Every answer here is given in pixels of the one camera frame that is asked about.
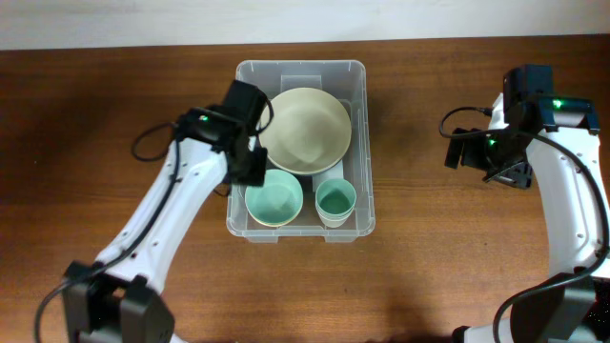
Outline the mint green small bowl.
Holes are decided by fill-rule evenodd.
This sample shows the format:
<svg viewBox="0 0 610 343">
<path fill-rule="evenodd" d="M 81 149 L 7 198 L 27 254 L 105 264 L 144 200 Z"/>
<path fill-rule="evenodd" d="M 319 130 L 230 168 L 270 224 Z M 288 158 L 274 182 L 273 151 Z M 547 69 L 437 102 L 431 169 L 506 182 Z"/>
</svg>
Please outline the mint green small bowl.
<svg viewBox="0 0 610 343">
<path fill-rule="evenodd" d="M 249 186 L 245 204 L 251 217 L 266 221 L 296 219 L 304 203 L 301 184 L 295 176 L 283 170 L 266 170 L 260 187 Z"/>
</svg>

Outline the beige bowl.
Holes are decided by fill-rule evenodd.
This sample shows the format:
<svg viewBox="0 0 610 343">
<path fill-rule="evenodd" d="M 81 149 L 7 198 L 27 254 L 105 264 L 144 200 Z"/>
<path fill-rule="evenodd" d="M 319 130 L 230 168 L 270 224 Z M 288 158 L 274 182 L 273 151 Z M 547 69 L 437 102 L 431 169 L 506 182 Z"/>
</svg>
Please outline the beige bowl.
<svg viewBox="0 0 610 343">
<path fill-rule="evenodd" d="M 258 136 L 278 168 L 299 175 L 325 172 L 350 148 L 350 114 L 334 96 L 314 88 L 296 88 L 273 98 Z"/>
</svg>

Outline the mint green plastic cup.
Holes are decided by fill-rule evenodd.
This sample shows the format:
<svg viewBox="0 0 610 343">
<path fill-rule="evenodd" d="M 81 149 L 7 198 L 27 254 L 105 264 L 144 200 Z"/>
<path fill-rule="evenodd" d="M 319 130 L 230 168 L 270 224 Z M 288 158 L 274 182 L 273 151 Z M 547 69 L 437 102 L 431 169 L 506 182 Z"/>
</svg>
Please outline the mint green plastic cup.
<svg viewBox="0 0 610 343">
<path fill-rule="evenodd" d="M 355 187 L 345 179 L 330 179 L 323 182 L 315 192 L 316 208 L 340 214 L 354 209 L 357 194 Z"/>
</svg>

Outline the cream plastic cup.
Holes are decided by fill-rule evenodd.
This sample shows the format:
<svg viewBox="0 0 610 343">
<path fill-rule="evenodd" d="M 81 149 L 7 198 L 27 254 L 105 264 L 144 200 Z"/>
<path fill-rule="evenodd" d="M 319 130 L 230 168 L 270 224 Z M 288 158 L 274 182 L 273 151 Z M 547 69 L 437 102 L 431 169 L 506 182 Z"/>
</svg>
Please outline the cream plastic cup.
<svg viewBox="0 0 610 343">
<path fill-rule="evenodd" d="M 327 228 L 335 229 L 335 228 L 338 228 L 338 227 L 344 225 L 347 222 L 348 217 L 342 217 L 342 218 L 321 217 L 320 220 Z"/>
</svg>

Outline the yellow small bowl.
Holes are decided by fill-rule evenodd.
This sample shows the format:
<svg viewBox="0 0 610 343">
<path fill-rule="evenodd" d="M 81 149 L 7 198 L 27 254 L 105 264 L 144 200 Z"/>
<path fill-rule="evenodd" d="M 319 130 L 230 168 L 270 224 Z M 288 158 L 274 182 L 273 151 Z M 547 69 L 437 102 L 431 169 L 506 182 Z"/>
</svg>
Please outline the yellow small bowl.
<svg viewBox="0 0 610 343">
<path fill-rule="evenodd" d="M 291 223 L 292 221 L 294 221 L 294 218 L 290 218 L 288 220 L 283 220 L 283 221 L 266 221 L 266 220 L 261 220 L 259 218 L 253 217 L 253 220 L 262 226 L 277 228 L 277 227 L 282 227 L 282 226 L 285 226 L 285 225 Z"/>
</svg>

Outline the grey plastic cup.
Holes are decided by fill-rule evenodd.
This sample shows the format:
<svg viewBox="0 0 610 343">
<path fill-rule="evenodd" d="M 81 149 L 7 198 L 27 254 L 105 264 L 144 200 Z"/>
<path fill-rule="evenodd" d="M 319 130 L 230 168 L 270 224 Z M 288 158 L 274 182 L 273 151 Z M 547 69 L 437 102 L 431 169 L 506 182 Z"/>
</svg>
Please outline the grey plastic cup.
<svg viewBox="0 0 610 343">
<path fill-rule="evenodd" d="M 325 212 L 321 208 L 316 209 L 317 214 L 322 221 L 322 223 L 327 227 L 336 228 L 343 225 L 349 216 L 354 212 L 353 209 L 349 209 L 348 211 L 340 214 L 333 214 L 329 212 Z"/>
</svg>

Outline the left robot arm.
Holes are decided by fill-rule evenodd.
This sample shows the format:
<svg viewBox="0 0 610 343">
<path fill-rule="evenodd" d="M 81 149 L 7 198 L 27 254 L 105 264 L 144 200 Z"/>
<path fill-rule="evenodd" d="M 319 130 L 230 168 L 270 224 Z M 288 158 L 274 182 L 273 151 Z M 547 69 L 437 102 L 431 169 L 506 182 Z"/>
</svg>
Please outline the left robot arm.
<svg viewBox="0 0 610 343">
<path fill-rule="evenodd" d="M 173 258 L 205 200 L 223 184 L 259 186 L 267 151 L 254 146 L 271 107 L 258 87 L 233 81 L 223 101 L 171 124 L 162 170 L 92 265 L 72 262 L 61 286 L 70 342 L 176 342 L 162 299 Z"/>
</svg>

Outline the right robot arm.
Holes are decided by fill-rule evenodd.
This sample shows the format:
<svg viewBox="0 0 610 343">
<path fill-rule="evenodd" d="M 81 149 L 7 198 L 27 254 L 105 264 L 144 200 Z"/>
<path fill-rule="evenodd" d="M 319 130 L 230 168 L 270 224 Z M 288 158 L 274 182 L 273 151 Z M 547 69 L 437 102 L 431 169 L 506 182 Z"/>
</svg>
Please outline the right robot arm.
<svg viewBox="0 0 610 343">
<path fill-rule="evenodd" d="M 487 326 L 455 342 L 606 342 L 609 339 L 609 201 L 600 172 L 600 121 L 589 99 L 555 92 L 553 72 L 523 65 L 503 77 L 485 130 L 441 130 L 445 166 L 527 190 L 538 184 L 549 277 L 516 293 Z"/>
</svg>

